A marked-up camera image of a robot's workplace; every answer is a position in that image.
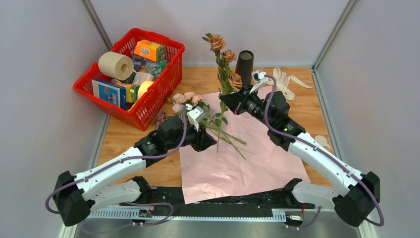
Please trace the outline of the brown rose stem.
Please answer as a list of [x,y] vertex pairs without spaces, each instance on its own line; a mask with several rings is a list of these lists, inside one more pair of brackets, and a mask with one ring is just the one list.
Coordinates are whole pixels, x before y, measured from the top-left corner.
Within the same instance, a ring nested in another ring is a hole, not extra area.
[[[213,52],[215,56],[214,61],[217,65],[217,79],[220,83],[219,95],[223,96],[233,93],[237,86],[233,86],[233,83],[230,82],[232,79],[230,63],[236,60],[235,53],[225,48],[226,41],[219,34],[207,33],[204,37],[202,37],[202,39],[209,43],[210,51]],[[224,114],[228,111],[228,107],[224,102],[220,102],[219,105],[220,112],[213,116],[213,122],[217,128],[218,140],[226,142],[228,145],[233,146],[233,148],[237,150],[237,147],[234,145],[233,141],[235,140],[239,142],[239,139],[234,139],[233,136],[227,135],[227,133],[223,132],[222,129],[224,124],[227,125],[227,118]]]

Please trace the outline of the cream ribbon with gold print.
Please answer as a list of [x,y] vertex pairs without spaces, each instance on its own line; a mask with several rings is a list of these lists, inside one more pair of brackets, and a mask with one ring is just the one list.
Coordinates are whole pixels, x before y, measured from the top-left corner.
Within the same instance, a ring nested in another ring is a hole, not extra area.
[[273,86],[274,82],[276,82],[275,92],[281,92],[285,99],[289,101],[294,101],[296,98],[296,94],[289,88],[291,83],[295,83],[298,85],[298,87],[305,89],[313,88],[312,86],[309,86],[301,81],[296,76],[283,72],[279,67],[275,67],[271,70],[271,76],[274,78],[274,80],[270,79],[267,85]]

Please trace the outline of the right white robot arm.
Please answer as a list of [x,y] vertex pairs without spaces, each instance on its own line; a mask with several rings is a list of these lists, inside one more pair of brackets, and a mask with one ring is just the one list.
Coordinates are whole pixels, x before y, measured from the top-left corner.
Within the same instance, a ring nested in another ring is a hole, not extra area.
[[354,169],[324,149],[305,129],[292,120],[290,106],[281,92],[271,91],[261,99],[251,87],[236,93],[221,95],[220,100],[235,115],[249,113],[268,127],[270,140],[285,151],[299,157],[317,170],[331,186],[321,186],[294,178],[286,184],[282,194],[288,207],[309,203],[333,209],[348,225],[358,227],[369,221],[368,215],[377,210],[383,226],[379,206],[380,178],[373,172],[366,174]]

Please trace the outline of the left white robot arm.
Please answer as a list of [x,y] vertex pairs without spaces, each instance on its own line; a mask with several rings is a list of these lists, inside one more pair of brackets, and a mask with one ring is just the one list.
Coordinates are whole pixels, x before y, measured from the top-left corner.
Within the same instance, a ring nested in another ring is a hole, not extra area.
[[120,185],[113,182],[136,171],[143,170],[173,154],[179,148],[191,146],[196,152],[216,144],[204,126],[188,124],[187,119],[168,117],[147,136],[114,159],[84,172],[61,173],[54,191],[45,201],[46,209],[59,214],[67,227],[85,220],[93,211],[119,203],[150,202],[152,193],[139,178]]

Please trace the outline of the purple flower bouquet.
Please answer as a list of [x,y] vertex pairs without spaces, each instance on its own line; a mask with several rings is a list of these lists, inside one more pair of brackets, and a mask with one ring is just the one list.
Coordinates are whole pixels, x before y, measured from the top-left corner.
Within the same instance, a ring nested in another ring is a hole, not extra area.
[[204,112],[205,116],[201,120],[201,124],[204,125],[207,129],[209,129],[214,135],[217,136],[217,140],[222,140],[226,142],[228,145],[232,146],[233,149],[245,159],[246,157],[242,152],[240,152],[240,148],[236,145],[237,143],[246,146],[247,143],[242,139],[228,133],[222,127],[224,125],[228,125],[228,120],[225,115],[227,111],[227,107],[223,106],[221,112],[215,112],[212,106],[205,102],[204,98],[200,95],[195,94],[194,92],[186,92],[183,94],[175,94],[173,97],[167,99],[168,104],[172,104],[172,112],[176,116],[181,116],[181,108],[186,105],[190,105],[193,108],[201,107]]

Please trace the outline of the pink and purple wrapping paper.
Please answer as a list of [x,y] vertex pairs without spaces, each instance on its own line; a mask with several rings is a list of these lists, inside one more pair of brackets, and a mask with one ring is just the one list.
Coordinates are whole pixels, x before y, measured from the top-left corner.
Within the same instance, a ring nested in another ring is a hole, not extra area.
[[224,141],[202,152],[179,149],[186,204],[282,188],[293,178],[310,179],[301,159],[272,143],[265,124],[248,113],[225,112],[223,130],[246,142],[238,150]]

